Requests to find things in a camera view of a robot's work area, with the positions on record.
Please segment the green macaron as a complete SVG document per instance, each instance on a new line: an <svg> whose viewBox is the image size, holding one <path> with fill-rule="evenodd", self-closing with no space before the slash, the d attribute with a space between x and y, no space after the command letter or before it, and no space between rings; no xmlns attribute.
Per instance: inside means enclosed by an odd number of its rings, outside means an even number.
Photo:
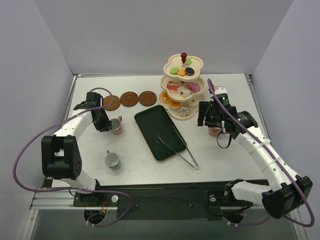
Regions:
<svg viewBox="0 0 320 240"><path fill-rule="evenodd" d="M170 69L169 73L171 75L176 75L179 72L179 70L180 69L178 67L174 67L174 68Z"/></svg>
<svg viewBox="0 0 320 240"><path fill-rule="evenodd" d="M185 61L185 65L190 65L192 63L192 60L190 58L187 58Z"/></svg>

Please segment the white block cake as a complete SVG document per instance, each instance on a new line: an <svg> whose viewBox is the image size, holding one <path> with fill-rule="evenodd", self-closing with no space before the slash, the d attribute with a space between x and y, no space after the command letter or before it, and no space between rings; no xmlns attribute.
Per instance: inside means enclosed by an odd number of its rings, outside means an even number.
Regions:
<svg viewBox="0 0 320 240"><path fill-rule="evenodd" d="M187 89L187 88L185 88L185 87L183 87L183 86L180 86L180 87L177 89L177 93L178 93L180 96L184 97L184 98L188 98L188 97L192 94L192 92L191 92L189 89Z"/></svg>

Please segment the brown coaster front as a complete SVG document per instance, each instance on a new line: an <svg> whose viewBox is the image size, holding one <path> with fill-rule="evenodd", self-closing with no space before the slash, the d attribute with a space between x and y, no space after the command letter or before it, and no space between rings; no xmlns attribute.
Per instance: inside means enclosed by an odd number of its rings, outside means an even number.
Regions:
<svg viewBox="0 0 320 240"><path fill-rule="evenodd" d="M157 96L153 91L143 91L138 97L139 103L145 107L153 106L157 101Z"/></svg>

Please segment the sprinkled white donut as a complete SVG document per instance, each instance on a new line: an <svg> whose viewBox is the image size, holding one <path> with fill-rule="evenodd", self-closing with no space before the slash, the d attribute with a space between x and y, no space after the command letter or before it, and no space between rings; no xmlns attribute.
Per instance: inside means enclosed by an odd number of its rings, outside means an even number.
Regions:
<svg viewBox="0 0 320 240"><path fill-rule="evenodd" d="M181 105L178 108L177 113L179 114L180 117L186 118L186 117L188 117L190 115L191 110L190 110L190 108L188 106Z"/></svg>

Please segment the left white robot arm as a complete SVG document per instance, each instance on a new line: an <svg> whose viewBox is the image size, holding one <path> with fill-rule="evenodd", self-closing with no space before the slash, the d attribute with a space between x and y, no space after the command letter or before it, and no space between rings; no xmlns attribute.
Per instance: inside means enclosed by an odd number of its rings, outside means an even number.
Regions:
<svg viewBox="0 0 320 240"><path fill-rule="evenodd" d="M41 140L42 172L45 177L61 180L80 194L91 206L98 206L103 193L98 181L82 170L82 158L78 140L85 129L93 124L98 132L108 132L112 122L102 108L102 96L88 92L85 101L77 104L70 120L53 135Z"/></svg>

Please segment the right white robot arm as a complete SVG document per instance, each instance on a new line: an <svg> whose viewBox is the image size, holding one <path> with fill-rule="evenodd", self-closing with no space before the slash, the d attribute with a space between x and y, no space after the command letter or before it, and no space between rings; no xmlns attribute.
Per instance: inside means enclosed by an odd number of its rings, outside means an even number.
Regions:
<svg viewBox="0 0 320 240"><path fill-rule="evenodd" d="M223 199L229 205L240 200L264 207L270 216L280 219L305 204L313 182L290 168L271 146L257 121L247 111L237 112L235 106L223 101L201 101L197 125L229 133L255 161L268 185L236 179L225 186Z"/></svg>

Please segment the grey mug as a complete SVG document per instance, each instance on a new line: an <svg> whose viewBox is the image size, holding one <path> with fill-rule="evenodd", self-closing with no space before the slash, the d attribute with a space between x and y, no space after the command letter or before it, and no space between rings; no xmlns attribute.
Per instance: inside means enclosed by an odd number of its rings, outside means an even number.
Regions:
<svg viewBox="0 0 320 240"><path fill-rule="evenodd" d="M120 156L115 152L111 152L109 150L106 151L104 163L111 170L118 170L121 167Z"/></svg>

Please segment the pink block cake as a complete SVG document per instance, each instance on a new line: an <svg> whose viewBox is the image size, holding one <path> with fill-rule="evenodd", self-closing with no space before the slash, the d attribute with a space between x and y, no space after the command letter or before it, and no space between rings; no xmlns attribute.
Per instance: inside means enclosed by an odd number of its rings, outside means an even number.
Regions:
<svg viewBox="0 0 320 240"><path fill-rule="evenodd" d="M187 89L192 93L198 93L201 90L201 87L195 82L188 82Z"/></svg>

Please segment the brown coaster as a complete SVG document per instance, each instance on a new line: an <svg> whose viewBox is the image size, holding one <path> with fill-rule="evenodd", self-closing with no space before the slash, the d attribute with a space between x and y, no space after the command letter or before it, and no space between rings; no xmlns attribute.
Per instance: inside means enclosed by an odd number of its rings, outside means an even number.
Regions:
<svg viewBox="0 0 320 240"><path fill-rule="evenodd" d="M104 109L106 111L115 111L120 107L121 101L120 101L120 98L118 96L109 95L109 96L106 96L103 99L103 105L105 106Z"/></svg>
<svg viewBox="0 0 320 240"><path fill-rule="evenodd" d="M127 91L120 97L120 103L125 107L133 107L139 101L139 96L133 91Z"/></svg>
<svg viewBox="0 0 320 240"><path fill-rule="evenodd" d="M157 96L153 91L143 91L138 97L139 103L145 107L153 106L157 101Z"/></svg>

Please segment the dark chocolate macaron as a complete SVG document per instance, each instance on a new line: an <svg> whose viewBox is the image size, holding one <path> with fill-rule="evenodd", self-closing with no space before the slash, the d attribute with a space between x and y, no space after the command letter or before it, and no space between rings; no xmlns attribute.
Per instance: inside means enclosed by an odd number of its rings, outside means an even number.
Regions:
<svg viewBox="0 0 320 240"><path fill-rule="evenodd" d="M186 67L184 69L184 71L185 71L186 75L188 75L188 76L193 76L195 74L195 70L191 67Z"/></svg>

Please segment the orange white blue donut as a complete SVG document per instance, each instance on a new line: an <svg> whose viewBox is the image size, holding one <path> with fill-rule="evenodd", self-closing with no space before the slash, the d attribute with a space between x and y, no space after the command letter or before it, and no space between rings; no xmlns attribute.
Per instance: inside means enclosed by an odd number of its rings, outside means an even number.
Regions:
<svg viewBox="0 0 320 240"><path fill-rule="evenodd" d="M169 108L176 111L181 107L181 103L174 101L174 100L170 100L169 101Z"/></svg>

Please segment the orange glazed donut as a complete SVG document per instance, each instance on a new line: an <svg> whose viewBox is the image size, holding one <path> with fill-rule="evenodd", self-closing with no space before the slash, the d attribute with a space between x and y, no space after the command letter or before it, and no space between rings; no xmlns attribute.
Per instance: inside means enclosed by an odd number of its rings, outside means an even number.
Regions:
<svg viewBox="0 0 320 240"><path fill-rule="evenodd" d="M160 95L160 99L163 103L169 103L171 101L170 97L168 96L167 92L162 92Z"/></svg>

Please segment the pink floral mug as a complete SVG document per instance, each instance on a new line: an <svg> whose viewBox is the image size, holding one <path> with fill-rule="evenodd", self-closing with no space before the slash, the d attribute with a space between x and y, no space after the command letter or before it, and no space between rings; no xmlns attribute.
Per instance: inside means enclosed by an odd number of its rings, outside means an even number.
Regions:
<svg viewBox="0 0 320 240"><path fill-rule="evenodd" d="M221 128L217 128L217 127L209 127L208 133L209 133L209 135L214 136L214 137L217 137L219 134L223 134L223 135L229 134L228 132L225 132Z"/></svg>

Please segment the pink strawberry cake slice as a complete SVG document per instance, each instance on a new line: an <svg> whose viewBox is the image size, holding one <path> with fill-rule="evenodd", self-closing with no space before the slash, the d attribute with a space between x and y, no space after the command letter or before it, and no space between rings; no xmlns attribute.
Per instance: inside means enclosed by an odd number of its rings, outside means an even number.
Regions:
<svg viewBox="0 0 320 240"><path fill-rule="evenodd" d="M180 86L181 86L180 82L174 82L172 80L169 80L166 84L166 88L172 91L177 91Z"/></svg>

